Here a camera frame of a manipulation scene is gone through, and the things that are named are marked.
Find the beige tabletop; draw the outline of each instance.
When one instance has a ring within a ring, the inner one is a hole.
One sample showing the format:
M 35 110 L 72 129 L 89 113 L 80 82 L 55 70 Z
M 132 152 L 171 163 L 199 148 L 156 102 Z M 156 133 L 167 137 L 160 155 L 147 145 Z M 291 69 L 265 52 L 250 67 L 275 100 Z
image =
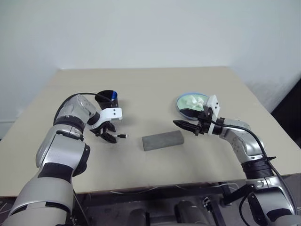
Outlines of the beige tabletop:
M 73 179 L 76 192 L 118 190 L 195 182 L 243 179 L 230 146 L 218 136 L 181 130 L 184 144 L 143 150 L 142 137 L 178 130 L 184 119 L 175 102 L 186 92 L 216 94 L 219 116 L 250 124 L 262 138 L 281 174 L 301 172 L 301 151 L 233 71 L 226 67 L 164 69 L 91 69 L 59 71 L 0 142 L 0 196 L 18 195 L 37 172 L 35 155 L 52 126 L 58 106 L 77 92 L 118 92 L 123 120 L 114 122 L 129 135 L 117 144 L 84 132 L 91 147 L 87 170 Z M 93 97 L 87 96 L 92 103 Z

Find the robotic arm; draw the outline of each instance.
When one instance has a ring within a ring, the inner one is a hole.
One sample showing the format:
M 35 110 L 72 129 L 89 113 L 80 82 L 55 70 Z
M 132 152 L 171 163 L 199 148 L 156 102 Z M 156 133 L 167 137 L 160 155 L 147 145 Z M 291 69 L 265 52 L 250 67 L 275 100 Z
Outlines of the robotic arm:
M 107 128 L 114 128 L 112 119 L 122 119 L 121 108 L 97 112 L 82 95 L 66 101 L 37 152 L 39 171 L 24 186 L 3 225 L 65 225 L 73 207 L 71 178 L 85 171 L 90 154 L 83 142 L 84 128 L 116 143 L 115 137 L 106 133 Z
M 269 162 L 273 158 L 266 156 L 263 144 L 250 130 L 250 126 L 239 120 L 218 118 L 220 107 L 216 96 L 210 96 L 204 104 L 203 111 L 182 109 L 181 113 L 197 118 L 198 124 L 175 120 L 174 123 L 182 129 L 193 132 L 218 135 L 227 140 L 246 175 L 246 185 L 224 197 L 222 203 L 227 205 L 243 197 L 240 204 L 240 215 L 243 201 L 248 198 L 255 222 L 260 226 L 295 225 L 301 223 L 301 217 L 295 212 L 293 198 L 285 182 Z

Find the white tissue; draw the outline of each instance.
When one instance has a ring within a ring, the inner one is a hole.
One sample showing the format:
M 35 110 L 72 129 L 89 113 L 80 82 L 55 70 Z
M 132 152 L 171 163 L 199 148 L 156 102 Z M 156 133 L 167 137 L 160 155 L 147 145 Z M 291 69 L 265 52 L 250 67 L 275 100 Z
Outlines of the white tissue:
M 204 100 L 200 97 L 195 98 L 194 96 L 189 96 L 188 100 L 186 101 L 186 105 L 191 106 L 192 109 L 195 107 L 203 107 Z

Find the gray block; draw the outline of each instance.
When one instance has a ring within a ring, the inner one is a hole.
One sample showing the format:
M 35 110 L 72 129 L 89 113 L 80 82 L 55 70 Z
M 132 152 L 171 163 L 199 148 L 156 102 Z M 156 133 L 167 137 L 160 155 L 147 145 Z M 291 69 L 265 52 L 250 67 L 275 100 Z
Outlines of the gray block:
M 142 137 L 142 142 L 144 150 L 150 151 L 163 147 L 181 145 L 184 143 L 184 138 L 182 133 L 177 130 L 168 133 L 160 133 Z

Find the white wall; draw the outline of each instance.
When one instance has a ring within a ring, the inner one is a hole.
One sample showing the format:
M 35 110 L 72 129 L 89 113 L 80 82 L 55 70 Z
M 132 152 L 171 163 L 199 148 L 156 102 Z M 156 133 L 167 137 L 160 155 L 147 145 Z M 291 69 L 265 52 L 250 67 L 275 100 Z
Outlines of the white wall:
M 58 68 L 228 65 L 272 111 L 300 78 L 300 11 L 299 0 L 2 0 L 0 121 Z

